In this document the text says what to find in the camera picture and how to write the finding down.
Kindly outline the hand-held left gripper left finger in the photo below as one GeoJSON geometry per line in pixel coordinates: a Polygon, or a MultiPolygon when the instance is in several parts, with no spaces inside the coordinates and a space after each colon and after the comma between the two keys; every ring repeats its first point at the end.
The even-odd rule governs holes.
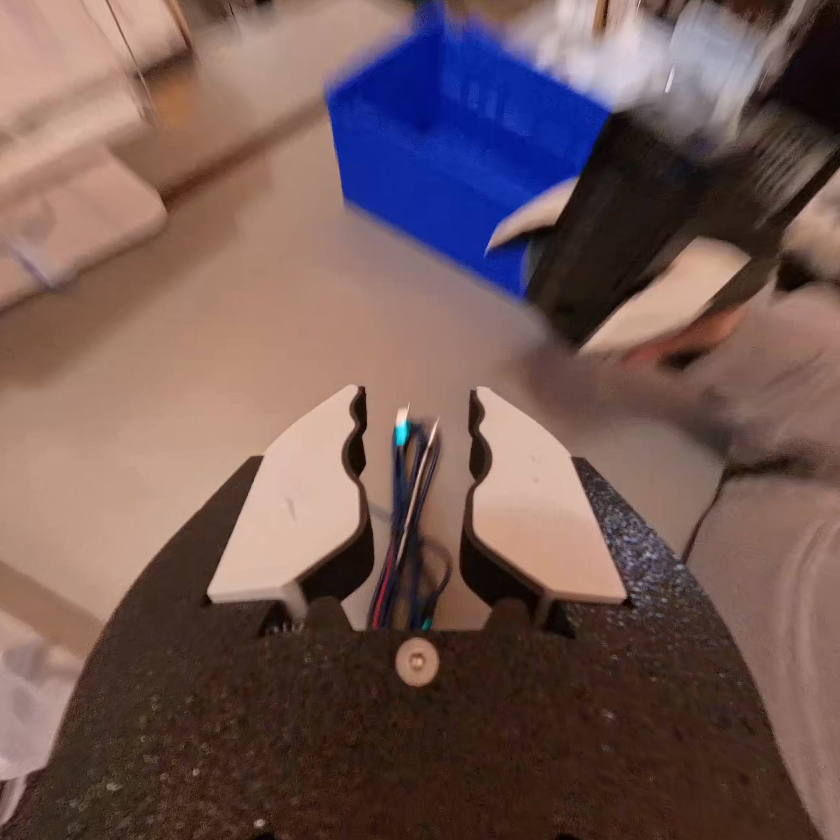
{"type": "Polygon", "coordinates": [[[373,571],[366,391],[346,385],[284,430],[261,457],[206,597],[275,602],[301,621],[323,597],[345,601],[373,571]]]}

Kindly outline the pale plastic tray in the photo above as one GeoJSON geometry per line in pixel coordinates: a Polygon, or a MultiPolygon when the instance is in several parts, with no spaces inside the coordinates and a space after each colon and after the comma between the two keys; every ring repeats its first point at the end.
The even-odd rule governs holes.
{"type": "Polygon", "coordinates": [[[105,149],[4,185],[1,309],[60,290],[157,235],[166,220],[160,194],[105,149]]]}

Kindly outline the clear plastic divided bin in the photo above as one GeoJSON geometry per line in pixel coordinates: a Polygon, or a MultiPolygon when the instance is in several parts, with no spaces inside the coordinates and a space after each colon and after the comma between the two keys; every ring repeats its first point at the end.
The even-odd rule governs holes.
{"type": "Polygon", "coordinates": [[[733,3],[677,2],[673,19],[646,2],[553,2],[531,31],[537,68],[613,112],[645,104],[690,123],[737,121],[760,84],[773,42],[771,22],[750,21],[733,3]]]}

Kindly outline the blue usb cable teal plug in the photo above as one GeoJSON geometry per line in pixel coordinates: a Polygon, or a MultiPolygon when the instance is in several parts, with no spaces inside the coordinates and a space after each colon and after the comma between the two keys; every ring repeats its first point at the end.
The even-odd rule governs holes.
{"type": "Polygon", "coordinates": [[[367,615],[367,627],[369,629],[379,629],[391,625],[394,600],[402,571],[408,508],[414,484],[413,467],[407,453],[413,433],[413,425],[409,415],[409,406],[398,409],[392,433],[390,538],[385,560],[369,604],[367,615]]]}

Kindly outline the black usb hub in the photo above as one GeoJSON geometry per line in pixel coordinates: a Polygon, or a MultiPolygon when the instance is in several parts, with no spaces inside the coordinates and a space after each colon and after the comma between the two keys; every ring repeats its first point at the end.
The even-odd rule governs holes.
{"type": "Polygon", "coordinates": [[[544,236],[526,299],[575,349],[642,289],[652,262],[742,164],[734,141],[687,125],[658,107],[614,112],[544,236]]]}

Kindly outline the white plastic sheet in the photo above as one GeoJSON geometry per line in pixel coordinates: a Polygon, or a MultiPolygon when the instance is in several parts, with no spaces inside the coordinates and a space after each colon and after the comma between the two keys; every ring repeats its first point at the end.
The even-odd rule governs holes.
{"type": "Polygon", "coordinates": [[[1,613],[1,781],[46,766],[83,659],[1,613]]]}

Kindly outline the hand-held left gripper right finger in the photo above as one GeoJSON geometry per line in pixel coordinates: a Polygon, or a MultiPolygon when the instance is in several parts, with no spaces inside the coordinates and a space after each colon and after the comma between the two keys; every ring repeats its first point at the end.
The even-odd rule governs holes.
{"type": "Polygon", "coordinates": [[[627,588],[569,450],[486,386],[469,393],[468,430],[459,548],[467,587],[489,607],[520,601],[536,625],[562,624],[565,604],[624,604],[627,588]]]}

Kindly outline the blue plastic bin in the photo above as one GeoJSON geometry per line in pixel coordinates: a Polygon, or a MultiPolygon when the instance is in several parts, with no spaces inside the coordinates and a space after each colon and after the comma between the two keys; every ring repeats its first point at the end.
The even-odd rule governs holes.
{"type": "Polygon", "coordinates": [[[582,171],[610,115],[437,3],[325,99],[344,201],[514,298],[527,246],[487,255],[491,235],[582,171]]]}

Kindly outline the person's right forearm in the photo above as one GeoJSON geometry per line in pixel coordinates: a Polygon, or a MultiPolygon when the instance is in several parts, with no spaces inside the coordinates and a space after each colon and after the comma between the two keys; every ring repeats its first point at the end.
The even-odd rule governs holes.
{"type": "Polygon", "coordinates": [[[812,283],[751,308],[682,380],[731,467],[838,484],[837,286],[812,283]]]}

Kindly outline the person's right hand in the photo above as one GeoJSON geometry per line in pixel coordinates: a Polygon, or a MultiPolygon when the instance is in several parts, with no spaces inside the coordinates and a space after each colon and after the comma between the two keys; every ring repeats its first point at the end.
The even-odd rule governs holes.
{"type": "Polygon", "coordinates": [[[659,367],[673,360],[690,361],[724,343],[747,314],[747,309],[740,307],[705,315],[679,332],[625,352],[622,362],[630,366],[659,367]]]}

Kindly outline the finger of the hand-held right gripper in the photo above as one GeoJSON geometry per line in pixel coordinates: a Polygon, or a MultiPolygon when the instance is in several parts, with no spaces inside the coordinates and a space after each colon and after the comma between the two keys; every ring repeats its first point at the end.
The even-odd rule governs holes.
{"type": "Polygon", "coordinates": [[[695,237],[645,289],[634,293],[576,352],[600,359],[669,339],[698,320],[751,261],[726,241],[695,237]]]}
{"type": "Polygon", "coordinates": [[[503,218],[493,230],[485,256],[515,240],[554,226],[570,201],[578,181],[570,178],[554,185],[503,218]]]}

